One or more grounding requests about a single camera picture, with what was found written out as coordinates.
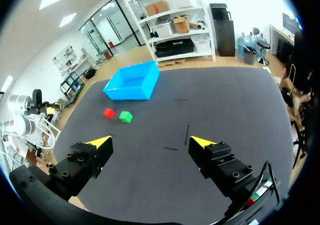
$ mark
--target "monitor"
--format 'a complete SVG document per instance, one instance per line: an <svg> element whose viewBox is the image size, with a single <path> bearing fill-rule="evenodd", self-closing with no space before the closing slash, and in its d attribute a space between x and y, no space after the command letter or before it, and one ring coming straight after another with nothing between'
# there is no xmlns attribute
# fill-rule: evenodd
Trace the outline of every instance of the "monitor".
<svg viewBox="0 0 320 225"><path fill-rule="evenodd" d="M289 30L291 33L295 34L296 31L299 31L299 23L292 17L288 16L285 13L282 13L283 18L283 27Z"/></svg>

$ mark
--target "green cube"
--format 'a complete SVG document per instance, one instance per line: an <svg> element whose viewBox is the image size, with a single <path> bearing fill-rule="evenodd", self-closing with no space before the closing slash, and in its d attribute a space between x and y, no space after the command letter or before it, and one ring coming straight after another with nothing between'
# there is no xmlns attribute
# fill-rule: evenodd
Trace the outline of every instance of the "green cube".
<svg viewBox="0 0 320 225"><path fill-rule="evenodd" d="M132 114L128 111L122 111L120 116L119 116L119 119L124 122L124 123L127 123L129 124L132 120Z"/></svg>

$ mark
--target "yellow object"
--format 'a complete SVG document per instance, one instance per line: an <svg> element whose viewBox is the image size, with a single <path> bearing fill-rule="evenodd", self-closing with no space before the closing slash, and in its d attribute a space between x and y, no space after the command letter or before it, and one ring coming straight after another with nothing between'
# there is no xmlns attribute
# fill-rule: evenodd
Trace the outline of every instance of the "yellow object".
<svg viewBox="0 0 320 225"><path fill-rule="evenodd" d="M55 103L55 105L58 105L59 106L59 109L61 109L61 104L60 103Z"/></svg>
<svg viewBox="0 0 320 225"><path fill-rule="evenodd" d="M203 149L205 149L205 146L208 146L210 144L217 144L217 142L214 141L208 141L200 137L191 136L190 138L193 138Z"/></svg>
<svg viewBox="0 0 320 225"><path fill-rule="evenodd" d="M52 107L47 107L46 108L46 114L54 114L55 113L55 109Z"/></svg>
<svg viewBox="0 0 320 225"><path fill-rule="evenodd" d="M85 142L85 144L95 145L96 148L98 149L98 148L99 148L105 141L107 141L109 138L111 138L111 136L105 136L105 137L102 137L102 138L99 138L99 139L96 139L96 140L93 140L93 141Z"/></svg>

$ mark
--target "ceiling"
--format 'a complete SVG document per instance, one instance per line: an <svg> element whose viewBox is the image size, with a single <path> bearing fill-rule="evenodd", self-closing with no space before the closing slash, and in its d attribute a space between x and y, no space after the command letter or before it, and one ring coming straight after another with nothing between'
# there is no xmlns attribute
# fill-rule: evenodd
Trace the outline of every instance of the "ceiling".
<svg viewBox="0 0 320 225"><path fill-rule="evenodd" d="M0 33L0 85L8 75L16 80L42 49L78 26L100 1L61 0L39 10L41 0L18 0ZM73 13L77 13L73 21L59 28L61 20Z"/></svg>

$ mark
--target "glass door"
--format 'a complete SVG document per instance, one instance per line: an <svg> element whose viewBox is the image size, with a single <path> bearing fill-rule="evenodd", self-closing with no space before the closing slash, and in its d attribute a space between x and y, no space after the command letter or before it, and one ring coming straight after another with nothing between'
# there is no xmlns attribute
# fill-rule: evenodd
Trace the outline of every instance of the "glass door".
<svg viewBox="0 0 320 225"><path fill-rule="evenodd" d="M81 33L88 39L91 46L94 47L96 56L101 59L106 59L106 56L113 56L112 51L106 44L102 35L95 27L91 20L88 20L81 28Z"/></svg>
<svg viewBox="0 0 320 225"><path fill-rule="evenodd" d="M116 0L111 0L91 18L114 55L140 44Z"/></svg>

